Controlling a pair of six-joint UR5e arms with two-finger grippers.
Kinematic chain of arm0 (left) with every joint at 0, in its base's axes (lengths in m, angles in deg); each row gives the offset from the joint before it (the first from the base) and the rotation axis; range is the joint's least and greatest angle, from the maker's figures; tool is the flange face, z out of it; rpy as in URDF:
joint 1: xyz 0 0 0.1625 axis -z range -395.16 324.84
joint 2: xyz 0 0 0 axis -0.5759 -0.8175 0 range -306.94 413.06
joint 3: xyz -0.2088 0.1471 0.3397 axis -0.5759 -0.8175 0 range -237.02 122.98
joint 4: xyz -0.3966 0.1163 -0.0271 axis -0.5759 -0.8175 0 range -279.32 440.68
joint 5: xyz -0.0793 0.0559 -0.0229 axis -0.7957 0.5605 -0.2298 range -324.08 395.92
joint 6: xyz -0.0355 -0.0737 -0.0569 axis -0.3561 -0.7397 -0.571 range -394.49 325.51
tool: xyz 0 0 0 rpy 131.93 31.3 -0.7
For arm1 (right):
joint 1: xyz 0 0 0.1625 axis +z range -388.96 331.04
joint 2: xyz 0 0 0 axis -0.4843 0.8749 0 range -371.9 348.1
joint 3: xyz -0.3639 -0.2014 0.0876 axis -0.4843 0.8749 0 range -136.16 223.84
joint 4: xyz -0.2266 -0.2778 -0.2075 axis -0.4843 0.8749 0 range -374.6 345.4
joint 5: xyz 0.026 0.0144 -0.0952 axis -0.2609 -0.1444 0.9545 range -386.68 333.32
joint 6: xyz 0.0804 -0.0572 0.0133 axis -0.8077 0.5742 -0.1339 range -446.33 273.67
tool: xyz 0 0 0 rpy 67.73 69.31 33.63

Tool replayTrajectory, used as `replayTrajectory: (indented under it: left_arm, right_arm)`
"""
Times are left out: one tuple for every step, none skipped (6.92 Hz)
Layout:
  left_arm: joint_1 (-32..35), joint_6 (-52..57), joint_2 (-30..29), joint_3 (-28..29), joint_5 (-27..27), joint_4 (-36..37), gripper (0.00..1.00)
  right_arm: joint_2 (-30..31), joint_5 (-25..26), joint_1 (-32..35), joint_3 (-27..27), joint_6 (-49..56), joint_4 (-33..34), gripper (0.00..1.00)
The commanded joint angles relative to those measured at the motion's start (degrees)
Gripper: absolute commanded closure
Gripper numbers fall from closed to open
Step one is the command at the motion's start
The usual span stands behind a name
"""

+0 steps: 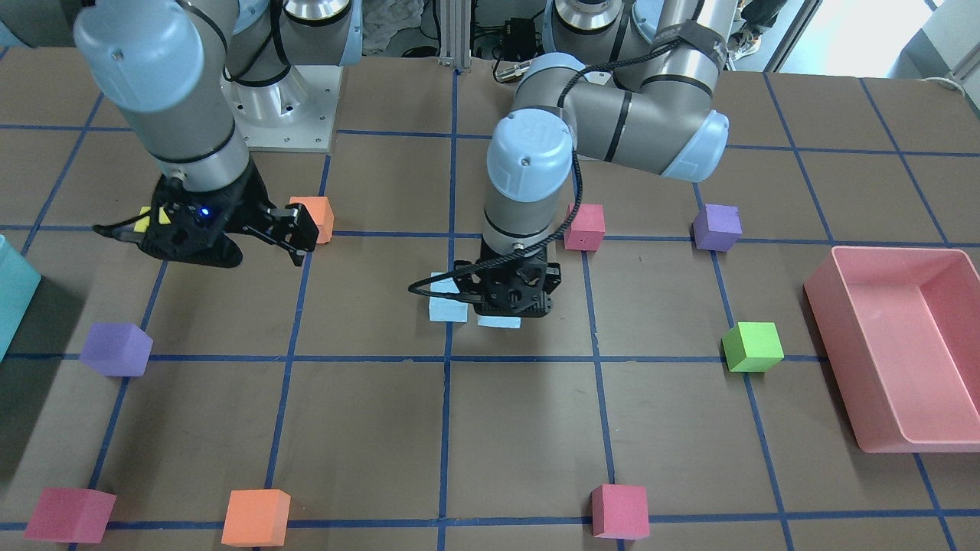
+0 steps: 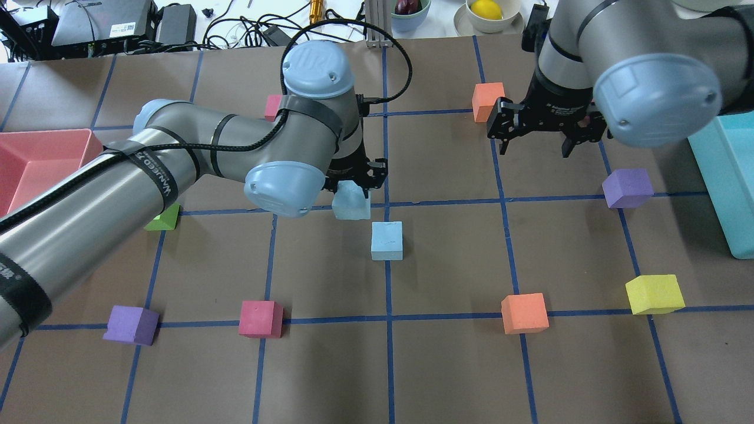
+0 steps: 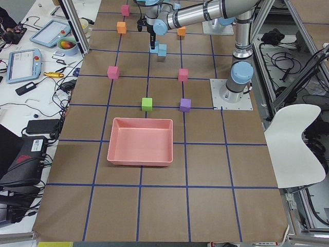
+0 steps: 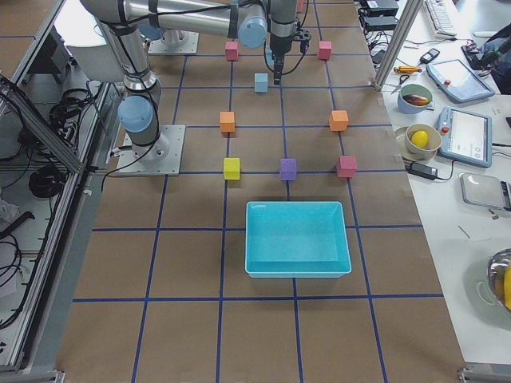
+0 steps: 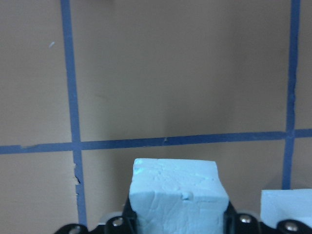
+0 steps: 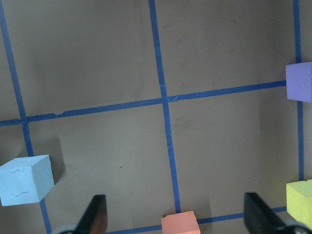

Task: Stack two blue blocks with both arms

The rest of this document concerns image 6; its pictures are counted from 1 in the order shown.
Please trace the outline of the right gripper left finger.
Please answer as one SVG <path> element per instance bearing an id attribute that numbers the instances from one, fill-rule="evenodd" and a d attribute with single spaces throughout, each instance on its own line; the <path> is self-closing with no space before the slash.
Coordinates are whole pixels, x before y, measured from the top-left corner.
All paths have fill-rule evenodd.
<path id="1" fill-rule="evenodd" d="M 105 195 L 95 195 L 78 222 L 75 234 L 105 234 L 108 215 Z"/>

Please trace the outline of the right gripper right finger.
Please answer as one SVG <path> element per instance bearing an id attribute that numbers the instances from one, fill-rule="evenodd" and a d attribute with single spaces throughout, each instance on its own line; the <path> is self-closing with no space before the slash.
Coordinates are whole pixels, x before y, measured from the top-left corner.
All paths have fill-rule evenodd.
<path id="1" fill-rule="evenodd" d="M 244 224 L 250 234 L 287 234 L 286 224 L 254 192 L 244 194 Z"/>

